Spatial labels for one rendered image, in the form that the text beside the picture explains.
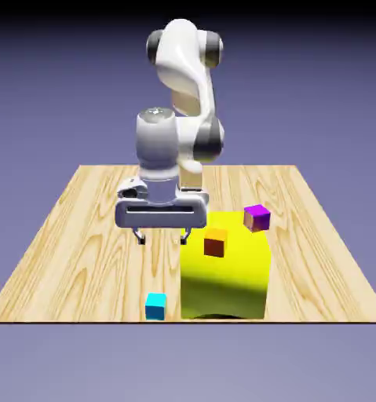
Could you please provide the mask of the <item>small cyan cube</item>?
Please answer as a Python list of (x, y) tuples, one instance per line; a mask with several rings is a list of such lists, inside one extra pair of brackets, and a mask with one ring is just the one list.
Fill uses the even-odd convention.
[(148, 293), (144, 311), (147, 320), (164, 320), (166, 317), (166, 294)]

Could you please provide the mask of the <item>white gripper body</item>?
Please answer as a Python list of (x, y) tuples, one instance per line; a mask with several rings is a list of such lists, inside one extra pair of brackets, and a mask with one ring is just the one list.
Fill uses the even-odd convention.
[(170, 203), (121, 198), (115, 207), (115, 223), (120, 228), (203, 228), (207, 204), (196, 193), (179, 193)]

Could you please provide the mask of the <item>small orange cube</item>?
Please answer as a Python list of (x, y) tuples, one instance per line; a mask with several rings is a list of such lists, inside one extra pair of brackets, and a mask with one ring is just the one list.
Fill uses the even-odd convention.
[(206, 256), (223, 258), (228, 240), (228, 230), (208, 228), (203, 237), (203, 253)]

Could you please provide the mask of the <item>small purple cube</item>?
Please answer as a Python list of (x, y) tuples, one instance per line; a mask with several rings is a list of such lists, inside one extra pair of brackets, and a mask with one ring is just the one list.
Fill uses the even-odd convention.
[(269, 230), (271, 212), (261, 204), (246, 206), (244, 208), (243, 224), (251, 232)]

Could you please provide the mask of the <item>large yellow box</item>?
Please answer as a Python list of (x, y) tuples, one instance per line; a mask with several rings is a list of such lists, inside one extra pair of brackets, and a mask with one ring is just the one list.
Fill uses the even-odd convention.
[[(265, 232), (243, 224), (244, 211), (211, 211), (207, 226), (194, 229), (181, 247), (181, 317), (187, 319), (265, 316), (271, 251)], [(223, 258), (203, 253), (208, 228), (228, 230)]]

